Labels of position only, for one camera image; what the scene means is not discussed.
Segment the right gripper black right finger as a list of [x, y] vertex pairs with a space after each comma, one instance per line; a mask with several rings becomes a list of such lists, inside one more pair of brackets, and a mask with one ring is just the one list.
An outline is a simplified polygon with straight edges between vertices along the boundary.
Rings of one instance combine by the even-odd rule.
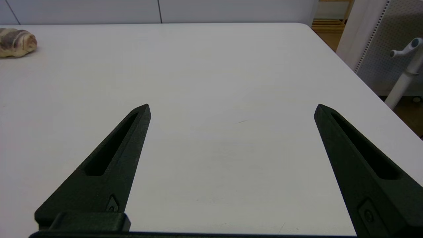
[[421, 238], [422, 186], [336, 110], [314, 120], [357, 236]]

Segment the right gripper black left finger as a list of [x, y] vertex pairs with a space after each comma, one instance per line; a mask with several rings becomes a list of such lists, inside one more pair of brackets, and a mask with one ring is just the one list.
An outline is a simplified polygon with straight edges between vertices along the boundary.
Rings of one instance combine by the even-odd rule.
[[133, 109], [36, 210], [39, 230], [128, 231], [125, 214], [151, 119]]

